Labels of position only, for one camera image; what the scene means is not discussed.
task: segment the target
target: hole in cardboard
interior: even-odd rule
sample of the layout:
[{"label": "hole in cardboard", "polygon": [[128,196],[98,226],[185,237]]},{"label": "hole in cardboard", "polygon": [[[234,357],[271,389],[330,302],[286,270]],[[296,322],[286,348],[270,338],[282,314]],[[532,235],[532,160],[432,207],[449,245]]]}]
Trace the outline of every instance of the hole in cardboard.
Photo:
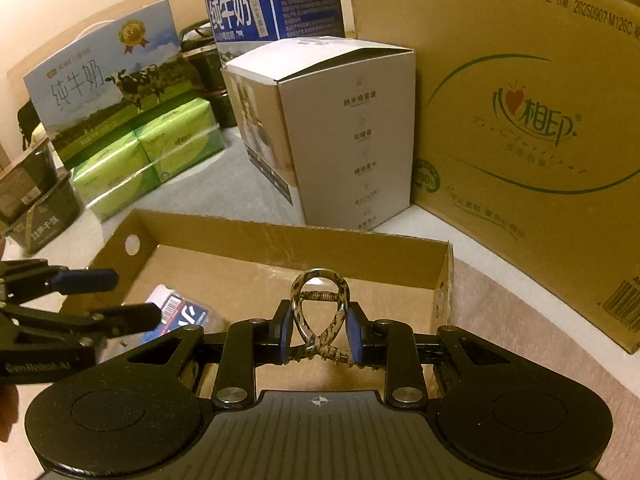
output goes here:
[{"label": "hole in cardboard", "polygon": [[129,235],[124,241],[124,250],[129,256],[135,256],[140,251],[140,238],[136,235]]}]

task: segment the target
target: white box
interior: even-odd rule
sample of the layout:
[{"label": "white box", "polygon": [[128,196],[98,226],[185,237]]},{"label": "white box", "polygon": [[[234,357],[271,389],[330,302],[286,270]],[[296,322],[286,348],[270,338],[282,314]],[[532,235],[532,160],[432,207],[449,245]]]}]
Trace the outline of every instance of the white box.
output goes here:
[{"label": "white box", "polygon": [[282,221],[371,229],[408,207],[412,50],[290,38],[233,59],[223,75],[247,152]]}]

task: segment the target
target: round black disc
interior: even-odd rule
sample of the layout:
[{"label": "round black disc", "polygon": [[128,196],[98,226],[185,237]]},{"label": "round black disc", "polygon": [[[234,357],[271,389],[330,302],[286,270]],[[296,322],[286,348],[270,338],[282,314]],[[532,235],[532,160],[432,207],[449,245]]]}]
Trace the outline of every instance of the round black disc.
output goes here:
[{"label": "round black disc", "polygon": [[175,375],[147,364],[117,374],[99,367],[39,394],[25,416],[28,439],[53,468],[87,476],[122,476],[165,462],[200,427],[196,397]]},{"label": "round black disc", "polygon": [[484,469],[525,478],[562,476],[593,465],[612,431],[606,404],[554,373],[471,381],[440,401],[447,441]]}]

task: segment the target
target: gold medal emblem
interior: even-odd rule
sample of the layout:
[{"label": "gold medal emblem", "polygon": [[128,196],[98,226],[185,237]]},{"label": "gold medal emblem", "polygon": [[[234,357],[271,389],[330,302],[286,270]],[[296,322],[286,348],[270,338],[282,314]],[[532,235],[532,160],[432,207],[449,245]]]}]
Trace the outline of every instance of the gold medal emblem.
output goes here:
[{"label": "gold medal emblem", "polygon": [[120,43],[125,45],[125,54],[127,52],[131,54],[133,52],[133,47],[136,45],[140,45],[142,48],[145,47],[148,43],[145,39],[145,32],[145,24],[140,20],[129,20],[120,27],[118,38],[120,39]]}]

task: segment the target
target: blue label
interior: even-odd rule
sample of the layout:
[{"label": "blue label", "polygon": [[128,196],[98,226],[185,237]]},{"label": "blue label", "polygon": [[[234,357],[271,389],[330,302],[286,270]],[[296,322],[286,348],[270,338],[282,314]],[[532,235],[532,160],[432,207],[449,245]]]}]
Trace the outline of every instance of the blue label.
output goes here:
[{"label": "blue label", "polygon": [[205,0],[216,42],[275,41],[273,0]]},{"label": "blue label", "polygon": [[344,38],[340,0],[274,0],[281,38]]},{"label": "blue label", "polygon": [[140,344],[148,343],[171,330],[186,325],[204,326],[207,311],[202,307],[184,300],[176,294],[170,295],[162,306],[162,322],[151,332],[146,332]]}]

